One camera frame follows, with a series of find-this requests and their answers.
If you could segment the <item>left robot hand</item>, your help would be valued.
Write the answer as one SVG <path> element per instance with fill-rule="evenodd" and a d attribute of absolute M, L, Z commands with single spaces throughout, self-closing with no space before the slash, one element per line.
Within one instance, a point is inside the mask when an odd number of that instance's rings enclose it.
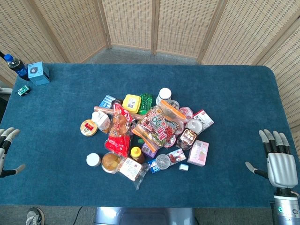
<path fill-rule="evenodd" d="M 10 127 L 0 130 L 0 177 L 13 176 L 20 173 L 26 168 L 25 164 L 18 166 L 16 169 L 4 170 L 5 158 L 11 146 L 13 139 L 19 134 L 20 130 Z"/>

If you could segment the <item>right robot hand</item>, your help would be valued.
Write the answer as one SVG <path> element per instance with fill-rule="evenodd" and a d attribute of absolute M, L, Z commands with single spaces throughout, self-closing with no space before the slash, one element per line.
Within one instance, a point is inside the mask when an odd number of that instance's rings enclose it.
<path fill-rule="evenodd" d="M 269 180 L 276 188 L 293 188 L 298 185 L 298 176 L 294 156 L 290 152 L 290 144 L 284 133 L 270 132 L 267 129 L 259 130 L 266 162 L 267 171 L 253 167 L 246 162 L 247 169 Z"/>

